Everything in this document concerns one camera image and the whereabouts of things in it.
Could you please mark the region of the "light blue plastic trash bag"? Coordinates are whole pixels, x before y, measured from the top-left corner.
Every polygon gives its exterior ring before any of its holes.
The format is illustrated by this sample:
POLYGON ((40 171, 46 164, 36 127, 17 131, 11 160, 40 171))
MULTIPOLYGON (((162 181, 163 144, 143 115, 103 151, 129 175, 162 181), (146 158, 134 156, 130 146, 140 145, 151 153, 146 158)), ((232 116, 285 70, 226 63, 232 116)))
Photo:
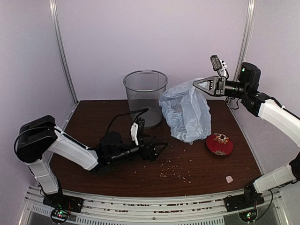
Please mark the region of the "light blue plastic trash bag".
POLYGON ((193 80, 166 90, 158 103, 171 136, 193 144, 211 135, 211 114, 206 98, 193 86, 193 80))

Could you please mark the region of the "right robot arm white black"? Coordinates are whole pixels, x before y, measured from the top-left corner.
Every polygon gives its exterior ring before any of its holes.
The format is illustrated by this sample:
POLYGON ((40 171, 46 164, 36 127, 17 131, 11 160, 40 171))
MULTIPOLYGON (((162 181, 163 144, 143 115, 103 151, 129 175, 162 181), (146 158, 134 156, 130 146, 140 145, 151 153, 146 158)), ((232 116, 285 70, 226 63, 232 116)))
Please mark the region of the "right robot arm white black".
MULTIPOLYGON (((243 62, 237 81, 224 75, 196 80, 193 86, 213 97, 229 97, 241 100, 242 105, 254 116, 274 125, 297 146, 300 144, 300 119, 284 108, 274 97, 258 91, 261 71, 254 64, 243 62)), ((262 193, 281 185, 300 180, 300 157, 290 163, 262 175, 244 187, 240 203, 250 207, 260 200, 262 193)))

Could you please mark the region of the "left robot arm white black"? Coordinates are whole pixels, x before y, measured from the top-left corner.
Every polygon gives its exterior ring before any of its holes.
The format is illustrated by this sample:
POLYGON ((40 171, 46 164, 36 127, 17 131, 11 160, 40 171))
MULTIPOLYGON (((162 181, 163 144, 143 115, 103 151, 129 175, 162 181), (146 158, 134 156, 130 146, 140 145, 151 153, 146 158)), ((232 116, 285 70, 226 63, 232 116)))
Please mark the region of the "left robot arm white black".
POLYGON ((117 168, 123 162, 140 157, 155 161, 168 146, 157 142, 155 136, 143 132, 145 120, 137 116, 130 128, 130 143, 124 144, 120 133, 107 130, 95 147, 89 147, 65 133, 51 115, 41 117, 20 128, 14 142, 14 152, 24 162, 40 184, 44 198, 57 208, 67 204, 58 178, 45 161, 45 152, 53 152, 86 171, 101 175, 117 168))

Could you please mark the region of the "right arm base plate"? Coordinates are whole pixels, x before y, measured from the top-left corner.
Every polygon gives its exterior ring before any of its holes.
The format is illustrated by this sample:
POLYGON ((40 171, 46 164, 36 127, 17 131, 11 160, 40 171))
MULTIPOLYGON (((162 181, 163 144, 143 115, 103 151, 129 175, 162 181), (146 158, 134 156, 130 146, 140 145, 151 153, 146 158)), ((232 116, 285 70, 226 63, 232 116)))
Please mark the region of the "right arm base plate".
POLYGON ((241 195, 229 195, 224 199, 227 212, 233 212, 237 210, 243 210, 254 207, 255 205, 263 204, 264 198, 259 195, 252 200, 247 200, 244 194, 241 195))

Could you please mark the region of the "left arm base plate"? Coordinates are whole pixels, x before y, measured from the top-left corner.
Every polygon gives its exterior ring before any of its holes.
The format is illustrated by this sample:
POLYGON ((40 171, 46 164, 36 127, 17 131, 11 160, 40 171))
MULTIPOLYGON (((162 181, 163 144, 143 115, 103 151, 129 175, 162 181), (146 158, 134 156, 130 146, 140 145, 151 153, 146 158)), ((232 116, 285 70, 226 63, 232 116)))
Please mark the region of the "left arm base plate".
POLYGON ((68 195, 46 195, 43 204, 65 212, 80 213, 84 200, 80 197, 68 195))

